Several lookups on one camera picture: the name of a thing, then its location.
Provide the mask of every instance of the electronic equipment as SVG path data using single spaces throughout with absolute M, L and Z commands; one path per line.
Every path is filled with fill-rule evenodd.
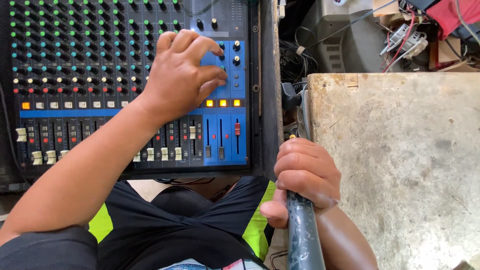
M 201 65 L 225 69 L 227 84 L 159 127 L 124 174 L 250 168 L 252 111 L 258 111 L 250 90 L 258 63 L 250 57 L 258 45 L 250 39 L 247 1 L 13 0 L 9 8 L 12 76 L 6 80 L 13 85 L 3 90 L 14 93 L 23 174 L 41 175 L 135 99 L 148 80 L 158 36 L 184 28 L 224 49 L 221 57 L 207 53 Z

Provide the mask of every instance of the worn wooden surface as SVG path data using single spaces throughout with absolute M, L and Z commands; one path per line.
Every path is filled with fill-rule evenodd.
M 308 79 L 314 141 L 380 269 L 480 269 L 480 75 Z

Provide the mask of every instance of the forearm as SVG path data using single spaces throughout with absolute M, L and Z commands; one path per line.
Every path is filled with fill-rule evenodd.
M 376 270 L 377 260 L 352 220 L 335 206 L 317 216 L 318 235 L 328 266 L 340 270 Z
M 88 223 L 121 172 L 163 124 L 158 123 L 143 110 L 140 97 L 133 101 L 42 175 L 2 231 L 22 234 Z

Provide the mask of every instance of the right hand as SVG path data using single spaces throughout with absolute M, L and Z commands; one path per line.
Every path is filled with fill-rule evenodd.
M 163 124 L 183 116 L 215 88 L 226 84 L 227 74 L 223 69 L 200 66 L 208 51 L 223 55 L 215 41 L 191 30 L 160 35 L 145 91 L 138 97 L 152 120 Z
M 327 150 L 314 142 L 292 138 L 283 143 L 274 172 L 277 181 L 273 200 L 260 206 L 260 213 L 274 228 L 287 227 L 287 190 L 311 200 L 315 215 L 322 215 L 340 200 L 342 174 Z

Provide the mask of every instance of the red cloth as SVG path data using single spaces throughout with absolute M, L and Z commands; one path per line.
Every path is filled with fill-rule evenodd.
M 480 21 L 480 0 L 459 0 L 458 2 L 460 13 L 467 24 Z M 461 25 L 456 13 L 455 0 L 441 0 L 426 12 L 440 25 L 441 31 L 438 36 L 440 40 L 444 40 Z

